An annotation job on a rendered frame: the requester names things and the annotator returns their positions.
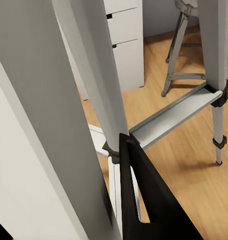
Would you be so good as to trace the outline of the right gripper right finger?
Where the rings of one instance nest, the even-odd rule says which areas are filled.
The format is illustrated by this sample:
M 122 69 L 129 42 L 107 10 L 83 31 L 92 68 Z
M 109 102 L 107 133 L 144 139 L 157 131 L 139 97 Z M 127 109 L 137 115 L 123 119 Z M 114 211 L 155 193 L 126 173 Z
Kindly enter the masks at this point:
M 139 142 L 119 134 L 123 240 L 203 240 Z M 150 223 L 139 220 L 133 168 Z

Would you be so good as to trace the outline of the camera tripod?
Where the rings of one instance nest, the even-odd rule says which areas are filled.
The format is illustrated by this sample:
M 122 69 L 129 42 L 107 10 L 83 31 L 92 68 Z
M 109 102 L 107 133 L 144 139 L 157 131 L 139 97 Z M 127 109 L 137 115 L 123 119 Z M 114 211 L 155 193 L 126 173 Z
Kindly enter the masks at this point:
M 228 0 L 197 7 L 206 82 L 129 129 L 104 0 L 0 0 L 0 224 L 14 240 L 123 240 L 120 133 L 145 150 L 211 105 L 222 165 Z M 87 123 L 60 26 L 101 128 Z

